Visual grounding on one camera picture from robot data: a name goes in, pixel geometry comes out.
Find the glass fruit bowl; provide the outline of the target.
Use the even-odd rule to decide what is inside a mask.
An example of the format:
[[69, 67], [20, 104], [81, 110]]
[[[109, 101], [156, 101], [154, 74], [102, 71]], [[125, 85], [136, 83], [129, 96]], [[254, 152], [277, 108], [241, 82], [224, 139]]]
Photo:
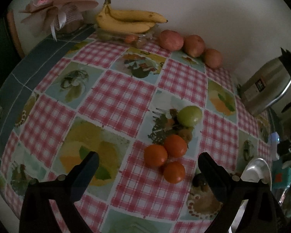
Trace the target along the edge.
[[97, 37], [101, 41], [119, 41], [124, 44], [133, 45], [135, 47], [144, 45], [147, 41], [152, 40], [158, 32], [158, 25], [150, 28], [145, 33], [123, 33], [101, 29], [98, 25], [94, 25]]

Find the white power strip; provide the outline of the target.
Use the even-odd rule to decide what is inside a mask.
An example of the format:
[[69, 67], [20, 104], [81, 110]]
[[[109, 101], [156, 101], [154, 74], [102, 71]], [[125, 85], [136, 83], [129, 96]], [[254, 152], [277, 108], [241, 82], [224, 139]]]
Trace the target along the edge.
[[270, 153], [271, 153], [271, 159], [273, 161], [277, 161], [280, 156], [277, 153], [277, 146], [280, 142], [280, 137], [277, 132], [270, 134]]

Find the stainless steel round plate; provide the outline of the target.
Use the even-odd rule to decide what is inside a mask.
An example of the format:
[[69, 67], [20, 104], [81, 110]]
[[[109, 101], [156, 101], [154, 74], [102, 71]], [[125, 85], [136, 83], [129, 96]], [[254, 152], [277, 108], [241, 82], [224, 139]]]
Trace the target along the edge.
[[[245, 167], [241, 177], [245, 182], [254, 182], [257, 183], [259, 180], [262, 180], [263, 183], [268, 184], [269, 188], [272, 188], [272, 177], [270, 167], [267, 162], [261, 157], [255, 157], [249, 161]], [[246, 209], [248, 200], [243, 200], [239, 210], [236, 214], [236, 217], [233, 220], [232, 225], [230, 226], [228, 232], [236, 232], [238, 225], [242, 219], [244, 211]]]

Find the dark plum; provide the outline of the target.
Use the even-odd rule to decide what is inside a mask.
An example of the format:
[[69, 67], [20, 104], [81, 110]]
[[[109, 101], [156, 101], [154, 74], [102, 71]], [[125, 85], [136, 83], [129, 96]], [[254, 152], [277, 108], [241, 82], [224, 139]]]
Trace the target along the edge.
[[192, 179], [192, 186], [193, 187], [203, 187], [207, 184], [204, 176], [202, 173], [198, 173], [194, 175], [194, 178]]

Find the middle red apple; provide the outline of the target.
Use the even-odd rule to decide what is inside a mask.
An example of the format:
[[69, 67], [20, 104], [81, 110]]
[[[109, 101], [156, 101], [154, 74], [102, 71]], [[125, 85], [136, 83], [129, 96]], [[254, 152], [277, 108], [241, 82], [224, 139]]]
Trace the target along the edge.
[[189, 35], [184, 38], [183, 49], [187, 55], [196, 58], [203, 54], [205, 42], [198, 35]]

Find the teal tissue pack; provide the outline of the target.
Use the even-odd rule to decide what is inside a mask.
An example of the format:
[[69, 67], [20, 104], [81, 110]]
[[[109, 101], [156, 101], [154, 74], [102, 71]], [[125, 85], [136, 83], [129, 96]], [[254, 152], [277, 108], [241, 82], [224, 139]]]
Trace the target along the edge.
[[284, 169], [278, 168], [275, 170], [272, 179], [272, 190], [286, 190], [291, 185], [291, 167]]

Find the upper yellow banana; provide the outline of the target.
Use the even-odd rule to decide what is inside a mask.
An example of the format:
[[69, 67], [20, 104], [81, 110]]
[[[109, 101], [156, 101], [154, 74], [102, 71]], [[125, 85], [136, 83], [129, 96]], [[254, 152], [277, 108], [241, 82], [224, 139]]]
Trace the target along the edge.
[[161, 14], [145, 10], [114, 10], [111, 7], [111, 0], [105, 0], [104, 3], [109, 9], [110, 15], [120, 21], [125, 22], [151, 22], [167, 23], [168, 20]]

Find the right red apple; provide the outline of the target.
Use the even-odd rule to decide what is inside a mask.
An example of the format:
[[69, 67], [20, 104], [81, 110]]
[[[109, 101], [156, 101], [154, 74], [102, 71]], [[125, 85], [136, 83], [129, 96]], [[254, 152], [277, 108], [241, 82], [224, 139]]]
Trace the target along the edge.
[[218, 69], [222, 66], [223, 57], [222, 54], [213, 48], [208, 48], [203, 55], [203, 61], [204, 63], [212, 68], [212, 69]]

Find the red apple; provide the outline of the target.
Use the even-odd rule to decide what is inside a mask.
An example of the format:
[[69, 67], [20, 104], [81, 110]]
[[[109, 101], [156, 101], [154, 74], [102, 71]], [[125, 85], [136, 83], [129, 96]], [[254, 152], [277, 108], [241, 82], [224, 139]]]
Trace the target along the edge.
[[203, 54], [205, 42], [198, 35], [189, 35], [184, 38], [183, 49], [187, 55], [196, 58]]
[[158, 36], [160, 47], [170, 52], [180, 50], [184, 44], [184, 38], [176, 31], [163, 30]]
[[212, 69], [218, 69], [222, 66], [223, 57], [222, 54], [213, 48], [208, 48], [203, 55], [203, 61], [204, 63], [212, 68]]

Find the yellow banana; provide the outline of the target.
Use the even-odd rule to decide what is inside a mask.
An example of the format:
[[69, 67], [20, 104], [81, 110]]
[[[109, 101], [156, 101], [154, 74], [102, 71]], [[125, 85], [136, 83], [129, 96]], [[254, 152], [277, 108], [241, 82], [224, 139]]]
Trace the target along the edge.
[[113, 18], [106, 6], [95, 17], [98, 26], [103, 30], [121, 33], [141, 34], [156, 25], [152, 22], [123, 22]]
[[104, 3], [109, 9], [110, 15], [120, 21], [125, 22], [151, 22], [167, 23], [168, 20], [161, 14], [145, 10], [114, 10], [111, 7], [111, 0], [105, 0]]

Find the orange tangerine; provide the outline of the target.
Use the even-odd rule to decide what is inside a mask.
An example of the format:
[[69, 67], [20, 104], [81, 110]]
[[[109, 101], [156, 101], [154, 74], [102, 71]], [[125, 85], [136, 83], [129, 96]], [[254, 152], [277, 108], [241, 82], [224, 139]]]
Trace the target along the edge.
[[179, 183], [185, 178], [185, 167], [180, 162], [170, 162], [166, 164], [163, 176], [169, 183]]
[[161, 145], [152, 144], [144, 149], [144, 161], [151, 167], [160, 167], [167, 159], [168, 153]]
[[174, 158], [182, 157], [188, 149], [185, 140], [176, 134], [168, 136], [164, 140], [163, 147], [166, 149], [167, 153]]

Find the stainless steel thermos jug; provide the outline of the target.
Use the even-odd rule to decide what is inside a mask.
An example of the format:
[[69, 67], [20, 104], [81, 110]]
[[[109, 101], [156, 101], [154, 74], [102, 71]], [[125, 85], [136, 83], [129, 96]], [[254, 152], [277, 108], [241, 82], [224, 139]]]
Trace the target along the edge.
[[265, 63], [238, 89], [246, 110], [258, 116], [277, 103], [291, 86], [291, 52], [281, 49], [281, 56]]

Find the pink paper flower bouquet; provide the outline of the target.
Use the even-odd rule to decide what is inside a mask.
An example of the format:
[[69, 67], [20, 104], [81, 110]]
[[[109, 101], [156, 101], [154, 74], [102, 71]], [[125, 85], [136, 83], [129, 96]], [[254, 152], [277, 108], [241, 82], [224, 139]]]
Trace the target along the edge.
[[83, 25], [82, 12], [98, 6], [96, 0], [31, 0], [21, 13], [28, 14], [21, 22], [34, 36], [50, 33], [70, 34]]

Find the black power adapter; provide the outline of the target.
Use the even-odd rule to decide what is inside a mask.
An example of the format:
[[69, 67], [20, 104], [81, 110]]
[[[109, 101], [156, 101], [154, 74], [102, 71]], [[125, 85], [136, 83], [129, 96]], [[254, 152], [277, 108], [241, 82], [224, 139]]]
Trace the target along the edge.
[[283, 140], [277, 144], [277, 154], [283, 163], [291, 161], [291, 141]]

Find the checkered fruit-print tablecloth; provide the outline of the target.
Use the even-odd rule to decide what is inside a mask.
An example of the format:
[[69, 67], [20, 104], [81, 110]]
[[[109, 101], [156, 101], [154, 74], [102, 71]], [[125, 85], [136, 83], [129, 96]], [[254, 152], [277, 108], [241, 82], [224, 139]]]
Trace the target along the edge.
[[[177, 119], [186, 106], [202, 111], [194, 127]], [[76, 203], [93, 232], [204, 232], [219, 204], [191, 184], [198, 155], [232, 173], [254, 156], [270, 162], [269, 126], [266, 114], [246, 111], [224, 68], [155, 41], [101, 42], [92, 30], [48, 38], [0, 89], [0, 193], [19, 217], [29, 180], [54, 180], [95, 151], [101, 167]], [[144, 149], [172, 134], [187, 143], [185, 155], [147, 165]], [[170, 162], [183, 164], [183, 181], [165, 180]]]

